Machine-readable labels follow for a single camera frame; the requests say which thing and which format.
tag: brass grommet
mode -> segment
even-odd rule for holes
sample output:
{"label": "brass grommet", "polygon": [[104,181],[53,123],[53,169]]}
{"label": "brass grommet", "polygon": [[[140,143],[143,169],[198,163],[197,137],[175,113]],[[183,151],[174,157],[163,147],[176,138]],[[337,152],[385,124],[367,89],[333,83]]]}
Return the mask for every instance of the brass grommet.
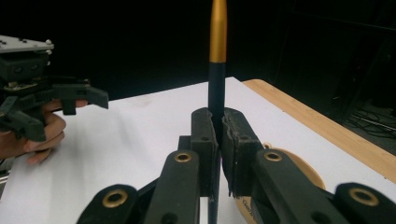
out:
{"label": "brass grommet", "polygon": [[378,198],[367,189],[353,188],[349,190],[349,195],[358,203],[368,206],[377,206],[379,204]]}
{"label": "brass grommet", "polygon": [[[112,200],[111,197],[118,195],[116,200]],[[113,189],[111,190],[102,200],[102,204],[107,208],[118,207],[121,204],[125,203],[128,198],[128,194],[123,189]]]}
{"label": "brass grommet", "polygon": [[268,161],[281,161],[282,160],[282,156],[275,152],[265,152],[264,158],[267,159]]}
{"label": "brass grommet", "polygon": [[191,155],[189,153],[181,152],[177,153],[175,156],[175,161],[186,162],[191,160]]}

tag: marker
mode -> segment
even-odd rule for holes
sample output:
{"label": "marker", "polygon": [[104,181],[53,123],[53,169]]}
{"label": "marker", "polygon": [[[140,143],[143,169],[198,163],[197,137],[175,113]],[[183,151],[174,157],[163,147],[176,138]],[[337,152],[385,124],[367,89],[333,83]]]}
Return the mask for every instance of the marker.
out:
{"label": "marker", "polygon": [[216,140],[219,144],[215,155],[215,171],[212,194],[208,200],[208,223],[216,224],[219,210],[219,177],[221,161],[222,118],[224,117],[225,64],[227,53],[227,4],[226,0],[213,0],[210,22],[210,51],[208,79],[208,110],[212,113],[212,122]]}

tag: wooden table edge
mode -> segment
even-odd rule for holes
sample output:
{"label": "wooden table edge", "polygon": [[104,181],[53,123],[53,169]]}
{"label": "wooden table edge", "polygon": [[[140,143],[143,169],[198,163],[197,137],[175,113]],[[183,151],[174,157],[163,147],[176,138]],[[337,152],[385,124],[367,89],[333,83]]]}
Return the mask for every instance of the wooden table edge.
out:
{"label": "wooden table edge", "polygon": [[243,82],[329,142],[396,184],[396,157],[260,79]]}

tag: human hand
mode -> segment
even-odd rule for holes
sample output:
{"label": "human hand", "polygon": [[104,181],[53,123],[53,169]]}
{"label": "human hand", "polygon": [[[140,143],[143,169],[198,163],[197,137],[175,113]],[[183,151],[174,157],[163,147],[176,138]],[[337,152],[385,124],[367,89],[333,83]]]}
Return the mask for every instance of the human hand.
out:
{"label": "human hand", "polygon": [[[83,107],[87,104],[86,100],[76,100],[76,107]],[[64,139],[66,122],[53,113],[60,108],[62,108],[60,100],[53,100],[42,106],[46,125],[44,131],[47,140],[45,142],[34,142],[24,137],[18,140],[13,132],[0,133],[0,158],[5,159],[34,152],[35,154],[27,160],[29,164],[44,161],[52,149]]]}

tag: finger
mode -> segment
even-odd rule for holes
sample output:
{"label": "finger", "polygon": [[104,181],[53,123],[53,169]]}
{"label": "finger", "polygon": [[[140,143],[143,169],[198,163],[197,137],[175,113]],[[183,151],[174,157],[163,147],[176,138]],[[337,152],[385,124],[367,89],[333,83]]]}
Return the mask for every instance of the finger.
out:
{"label": "finger", "polygon": [[11,131],[1,131],[0,132],[0,136],[6,135],[6,134],[9,134],[9,133],[11,133]]}
{"label": "finger", "polygon": [[[83,107],[88,104],[87,100],[76,100],[76,107]],[[42,106],[44,112],[54,111],[62,108],[61,100],[55,99]]]}
{"label": "finger", "polygon": [[29,157],[27,163],[29,164],[37,164],[44,161],[51,153],[52,148],[47,148],[45,150],[40,150],[35,153],[35,155]]}
{"label": "finger", "polygon": [[62,139],[64,139],[64,128],[66,122],[58,115],[47,112],[44,114],[47,126],[44,128],[46,133],[46,142],[27,141],[24,146],[25,152],[36,151],[48,147],[55,147]]}
{"label": "finger", "polygon": [[61,100],[52,100],[42,106],[43,111],[54,111],[62,108]]}
{"label": "finger", "polygon": [[88,104],[87,100],[76,100],[76,107],[83,107]]}

